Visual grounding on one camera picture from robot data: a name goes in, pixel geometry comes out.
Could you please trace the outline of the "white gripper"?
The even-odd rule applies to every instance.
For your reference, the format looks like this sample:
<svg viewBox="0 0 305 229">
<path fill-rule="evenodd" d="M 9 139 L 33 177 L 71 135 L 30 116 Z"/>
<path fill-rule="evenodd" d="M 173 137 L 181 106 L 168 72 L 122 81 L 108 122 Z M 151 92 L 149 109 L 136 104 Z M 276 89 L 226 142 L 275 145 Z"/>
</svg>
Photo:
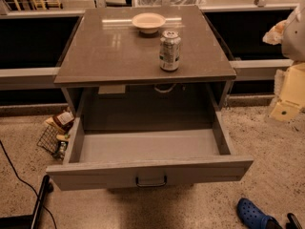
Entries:
<svg viewBox="0 0 305 229">
<path fill-rule="evenodd" d="M 262 38 L 264 43 L 282 43 L 286 21 L 276 23 Z M 277 70 L 274 76 L 274 99 L 269 117 L 290 121 L 305 108 L 305 63 L 295 64 L 286 71 Z"/>
</svg>

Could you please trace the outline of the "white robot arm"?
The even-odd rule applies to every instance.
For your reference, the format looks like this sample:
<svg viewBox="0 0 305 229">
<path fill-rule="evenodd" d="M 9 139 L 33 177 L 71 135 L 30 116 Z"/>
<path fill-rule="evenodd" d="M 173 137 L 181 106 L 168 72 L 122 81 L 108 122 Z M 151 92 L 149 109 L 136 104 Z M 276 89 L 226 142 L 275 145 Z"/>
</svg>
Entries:
<svg viewBox="0 0 305 229">
<path fill-rule="evenodd" d="M 275 24 L 262 38 L 271 45 L 281 45 L 282 54 L 293 64 L 286 70 L 277 70 L 274 77 L 274 99 L 268 117 L 290 121 L 305 108 L 305 2 Z"/>
</svg>

